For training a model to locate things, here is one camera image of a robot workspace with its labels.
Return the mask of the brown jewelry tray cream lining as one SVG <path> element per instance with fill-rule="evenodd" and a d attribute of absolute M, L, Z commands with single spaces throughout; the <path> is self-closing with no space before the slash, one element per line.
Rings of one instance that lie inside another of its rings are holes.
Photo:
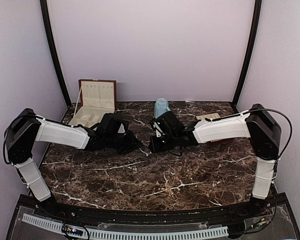
<path fill-rule="evenodd" d="M 220 115 L 217 112 L 196 116 L 197 120 L 202 120 L 202 121 L 214 120 L 214 119 L 219 119 L 219 118 L 220 118 Z"/>

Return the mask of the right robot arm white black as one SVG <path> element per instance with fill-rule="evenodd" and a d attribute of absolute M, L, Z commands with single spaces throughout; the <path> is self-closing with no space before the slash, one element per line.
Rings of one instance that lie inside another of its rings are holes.
<path fill-rule="evenodd" d="M 245 205 L 245 213 L 256 217 L 265 208 L 271 184 L 277 176 L 278 161 L 284 152 L 280 149 L 282 129 L 271 116 L 272 109 L 254 104 L 251 109 L 219 118 L 198 119 L 184 125 L 169 107 L 155 111 L 150 124 L 156 132 L 151 136 L 151 153 L 181 150 L 213 141 L 247 138 L 257 157 L 252 201 Z"/>

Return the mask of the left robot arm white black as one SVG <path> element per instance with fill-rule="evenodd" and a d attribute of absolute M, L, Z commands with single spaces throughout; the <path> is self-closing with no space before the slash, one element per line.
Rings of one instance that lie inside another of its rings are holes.
<path fill-rule="evenodd" d="M 36 115 L 25 108 L 4 132 L 2 154 L 7 165 L 16 167 L 24 184 L 30 189 L 41 210 L 50 218 L 57 218 L 60 206 L 53 201 L 53 194 L 33 160 L 34 143 L 45 142 L 70 146 L 95 152 L 114 149 L 117 154 L 128 154 L 143 144 L 129 130 L 129 122 L 114 113 L 103 115 L 99 123 L 91 127 L 67 125 Z"/>

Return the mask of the brown jewelry box cream lining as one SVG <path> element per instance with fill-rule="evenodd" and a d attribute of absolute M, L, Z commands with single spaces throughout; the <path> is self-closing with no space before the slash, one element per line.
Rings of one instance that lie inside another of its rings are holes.
<path fill-rule="evenodd" d="M 117 110 L 117 82 L 115 80 L 80 79 L 79 94 L 69 124 L 92 127 L 104 114 Z"/>

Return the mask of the light blue mug upside down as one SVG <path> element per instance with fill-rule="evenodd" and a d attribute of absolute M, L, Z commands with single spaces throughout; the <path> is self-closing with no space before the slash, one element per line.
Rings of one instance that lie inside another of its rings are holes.
<path fill-rule="evenodd" d="M 169 112 L 169 103 L 165 98 L 158 98 L 154 105 L 154 118 L 157 119 L 162 114 Z"/>

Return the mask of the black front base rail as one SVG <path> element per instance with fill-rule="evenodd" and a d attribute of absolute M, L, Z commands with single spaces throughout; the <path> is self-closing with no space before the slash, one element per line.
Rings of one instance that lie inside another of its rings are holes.
<path fill-rule="evenodd" d="M 253 201 L 247 201 L 226 206 L 216 206 L 189 210 L 172 211 L 128 211 L 110 210 L 91 207 L 81 207 L 57 202 L 56 207 L 61 211 L 53 216 L 36 208 L 37 200 L 28 195 L 21 194 L 14 209 L 10 225 L 13 226 L 21 220 L 22 210 L 31 214 L 54 220 L 64 220 L 66 223 L 79 223 L 88 226 L 96 226 L 99 223 L 118 223 L 127 225 L 176 225 L 207 222 L 210 225 L 243 225 L 249 218 L 270 216 L 273 208 L 277 208 L 278 214 L 283 207 L 287 208 L 288 217 L 294 219 L 292 208 L 285 193 L 271 196 L 266 199 L 268 210 L 253 206 Z"/>

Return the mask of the right black frame post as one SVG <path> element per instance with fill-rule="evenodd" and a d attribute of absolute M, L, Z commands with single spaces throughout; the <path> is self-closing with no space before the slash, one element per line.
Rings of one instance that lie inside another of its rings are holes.
<path fill-rule="evenodd" d="M 231 101 L 231 107 L 235 112 L 238 111 L 237 105 L 239 103 L 240 96 L 243 91 L 245 80 L 246 80 L 246 77 L 248 74 L 248 69 L 250 66 L 250 62 L 251 62 L 251 58 L 252 58 L 252 54 L 253 54 L 253 50 L 254 50 L 254 45 L 255 45 L 255 40 L 256 40 L 256 36 L 257 36 L 258 26 L 259 26 L 261 8 L 262 8 L 262 0 L 255 0 L 247 47 L 246 47 L 238 83 L 237 83 L 237 86 L 236 86 L 236 89 L 234 92 L 234 96 Z"/>

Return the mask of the black frame post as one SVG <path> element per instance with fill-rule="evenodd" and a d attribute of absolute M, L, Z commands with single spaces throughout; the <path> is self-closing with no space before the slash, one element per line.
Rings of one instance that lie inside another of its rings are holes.
<path fill-rule="evenodd" d="M 235 112 L 238 111 L 237 105 L 239 103 L 240 96 L 243 91 L 245 80 L 246 80 L 246 77 L 248 74 L 248 69 L 250 66 L 250 62 L 251 62 L 251 58 L 252 58 L 252 54 L 253 54 L 253 50 L 254 50 L 254 45 L 255 45 L 255 40 L 256 40 L 256 36 L 257 36 L 258 26 L 259 26 L 261 8 L 262 8 L 262 0 L 255 0 L 247 47 L 246 47 L 238 83 L 237 83 L 237 86 L 236 86 L 236 89 L 234 92 L 234 96 L 231 101 L 231 107 Z"/>
<path fill-rule="evenodd" d="M 61 68 L 59 56 L 57 53 L 57 48 L 53 36 L 53 29 L 52 29 L 52 24 L 51 24 L 51 19 L 50 19 L 50 13 L 49 13 L 49 8 L 48 8 L 48 1 L 47 0 L 40 0 L 40 9 L 41 9 L 41 15 L 42 15 L 42 20 L 43 20 L 43 25 L 44 25 L 44 30 L 45 30 L 45 35 L 48 43 L 48 48 L 50 52 L 50 56 L 52 59 L 54 71 L 57 77 L 58 85 L 60 87 L 64 102 L 66 106 L 69 108 L 72 105 L 71 98 L 66 86 L 66 82 L 64 79 L 63 71 Z"/>

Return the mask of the left black frame post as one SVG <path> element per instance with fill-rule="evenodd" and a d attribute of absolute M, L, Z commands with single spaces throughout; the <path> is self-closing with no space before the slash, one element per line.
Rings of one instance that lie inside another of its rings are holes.
<path fill-rule="evenodd" d="M 45 35 L 48 43 L 48 48 L 50 52 L 50 56 L 52 59 L 54 71 L 57 77 L 58 85 L 60 87 L 64 102 L 66 106 L 69 108 L 72 105 L 71 98 L 66 86 L 66 82 L 64 79 L 63 71 L 61 68 L 59 56 L 57 53 L 57 48 L 53 36 L 53 29 L 52 29 L 52 24 L 51 24 L 51 19 L 50 19 L 50 13 L 49 13 L 49 8 L 48 8 L 48 1 L 47 0 L 40 0 L 40 9 L 41 9 L 41 15 L 42 15 L 42 20 L 43 20 L 43 25 L 44 25 L 44 30 L 45 30 Z"/>

